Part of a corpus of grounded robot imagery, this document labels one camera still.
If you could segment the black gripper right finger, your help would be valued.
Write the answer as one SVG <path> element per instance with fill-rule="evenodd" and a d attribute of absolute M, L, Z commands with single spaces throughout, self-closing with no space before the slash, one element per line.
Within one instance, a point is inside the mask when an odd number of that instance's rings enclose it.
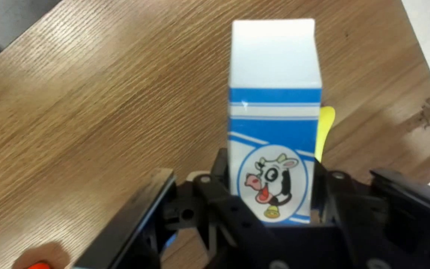
<path fill-rule="evenodd" d="M 430 187 L 390 169 L 361 184 L 324 173 L 324 217 L 344 238 L 354 269 L 430 269 Z"/>

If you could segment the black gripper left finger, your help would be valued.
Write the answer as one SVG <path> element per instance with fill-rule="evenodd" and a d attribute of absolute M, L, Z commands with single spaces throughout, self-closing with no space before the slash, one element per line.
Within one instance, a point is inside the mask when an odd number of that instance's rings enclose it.
<path fill-rule="evenodd" d="M 76 259 L 73 269 L 117 269 L 173 184 L 172 169 L 157 169 Z"/>

